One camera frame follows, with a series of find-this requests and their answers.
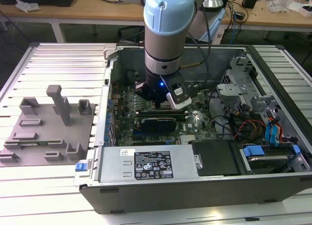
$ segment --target sticker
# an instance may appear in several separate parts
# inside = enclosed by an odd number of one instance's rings
[[[183,89],[182,88],[177,88],[177,89],[174,90],[174,92],[175,92],[175,94],[177,96],[179,96],[179,95],[183,94]]]
[[[120,155],[121,156],[134,156],[135,151],[136,151],[135,149],[121,149]]]
[[[173,178],[170,151],[136,152],[135,178],[137,180],[153,180]]]

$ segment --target motherboard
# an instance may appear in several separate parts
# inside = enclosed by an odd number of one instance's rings
[[[156,109],[153,102],[136,95],[132,86],[113,84],[111,99],[116,146],[179,145],[218,138],[204,90],[182,111],[171,110],[169,103]]]

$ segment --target warning label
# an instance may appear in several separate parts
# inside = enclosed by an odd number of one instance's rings
[[[135,153],[135,178],[137,180],[173,177],[170,151]]]

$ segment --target white table leg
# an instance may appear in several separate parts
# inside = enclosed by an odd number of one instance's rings
[[[55,35],[55,38],[57,39],[58,43],[65,43],[66,42],[66,38],[64,35],[64,32],[62,31],[59,23],[51,23],[52,25],[52,29]]]
[[[4,21],[0,21],[0,31],[2,32],[6,32],[8,30],[8,28],[5,25]]]
[[[218,28],[215,36],[213,37],[213,42],[212,42],[213,45],[220,45],[221,40],[223,38],[223,33],[226,30],[226,28],[227,28],[226,24],[219,25],[219,28]]]

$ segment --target blue cable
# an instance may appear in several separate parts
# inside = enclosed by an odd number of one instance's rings
[[[234,40],[234,34],[235,34],[235,26],[236,26],[236,12],[232,9],[232,13],[233,13],[233,16],[234,16],[234,26],[233,26],[233,33],[232,33],[232,38],[231,38],[231,42],[230,44],[232,45],[233,43],[233,40]]]

